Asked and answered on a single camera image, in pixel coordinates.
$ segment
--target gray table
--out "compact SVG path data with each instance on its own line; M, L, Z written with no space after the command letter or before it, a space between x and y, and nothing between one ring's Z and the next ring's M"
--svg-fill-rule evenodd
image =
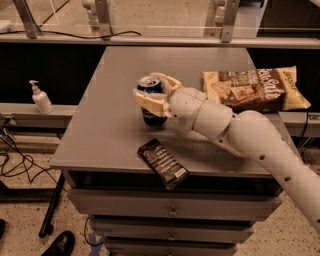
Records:
M80 213L92 217L92 228L104 230L106 237L124 239L107 239L109 250L159 253L170 249L174 255L189 255L185 243L165 241L174 232L173 240L188 240L190 255L232 255L233 243L252 233L250 225L279 206L279 187L260 166L231 155L195 132L181 131L170 121L160 128L145 125L133 98L136 80L150 72L165 73L186 87L202 89L203 71L248 69L254 65L247 51L239 48L107 47L51 166L62 169L72 187L71 201ZM279 116L268 117L293 145ZM190 171L182 190L165 191L138 156L138 148L152 138ZM220 181L236 188L224 188ZM252 190L247 190L245 182ZM177 219L180 224L186 222L181 224L183 229L174 222ZM212 227L209 231L203 220ZM157 242L150 243L150 238ZM199 239L208 244L199 244Z
M137 149L156 137L192 173L269 175L257 164L234 157L203 136L175 128L170 120L161 128L148 127L132 93L136 80L152 71L175 77L186 87L201 89L203 71L253 68L245 49L108 47L51 165L150 173ZM278 115L270 118L288 139Z

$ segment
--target can lid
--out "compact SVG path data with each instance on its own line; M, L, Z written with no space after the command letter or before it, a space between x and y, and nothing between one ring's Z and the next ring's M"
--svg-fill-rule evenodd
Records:
M160 79L156 76L144 76L140 78L137 83L142 87L153 87L160 82Z

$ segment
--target blue soda can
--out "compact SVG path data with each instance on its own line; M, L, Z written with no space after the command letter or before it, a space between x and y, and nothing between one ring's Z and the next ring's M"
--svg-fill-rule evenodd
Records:
M162 93L162 83L158 77L155 76L144 76L138 80L137 89L140 91L144 91L147 93ZM143 120L146 124L151 126L162 125L167 118L166 117L158 117L148 110L141 108Z

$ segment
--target soap dispenser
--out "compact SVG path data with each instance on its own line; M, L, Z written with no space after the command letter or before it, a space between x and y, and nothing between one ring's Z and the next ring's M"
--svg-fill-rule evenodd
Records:
M42 114L48 114L53 110L53 106L51 104L50 99L48 98L48 95L39 89L37 86L38 81L30 80L29 83L32 85L32 99L34 103L36 103L39 111Z

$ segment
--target brown chip bag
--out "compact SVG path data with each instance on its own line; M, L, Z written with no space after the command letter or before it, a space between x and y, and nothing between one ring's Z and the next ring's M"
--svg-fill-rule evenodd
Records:
M208 98L235 112L271 113L311 106L296 87L296 67L203 72L203 78Z

